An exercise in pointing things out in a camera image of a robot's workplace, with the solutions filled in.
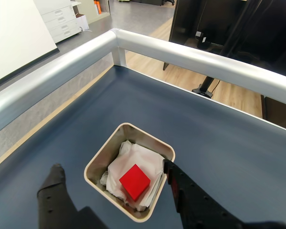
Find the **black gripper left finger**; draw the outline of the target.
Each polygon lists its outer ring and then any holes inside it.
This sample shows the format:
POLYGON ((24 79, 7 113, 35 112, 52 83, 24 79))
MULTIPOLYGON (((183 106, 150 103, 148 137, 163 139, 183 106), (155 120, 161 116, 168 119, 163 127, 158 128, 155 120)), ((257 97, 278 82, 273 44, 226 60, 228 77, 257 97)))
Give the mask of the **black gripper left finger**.
POLYGON ((37 192, 40 229, 85 229, 86 222, 71 200, 64 169, 60 164, 51 167, 37 192))

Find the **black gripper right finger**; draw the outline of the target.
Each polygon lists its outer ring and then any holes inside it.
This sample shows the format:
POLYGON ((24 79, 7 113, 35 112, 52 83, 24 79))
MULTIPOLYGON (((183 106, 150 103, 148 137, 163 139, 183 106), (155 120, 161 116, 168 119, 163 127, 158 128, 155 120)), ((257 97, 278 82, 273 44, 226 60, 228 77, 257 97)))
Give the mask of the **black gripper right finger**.
POLYGON ((168 159, 163 172, 171 186, 177 213, 184 229, 242 229, 244 224, 229 213, 183 170, 168 159))

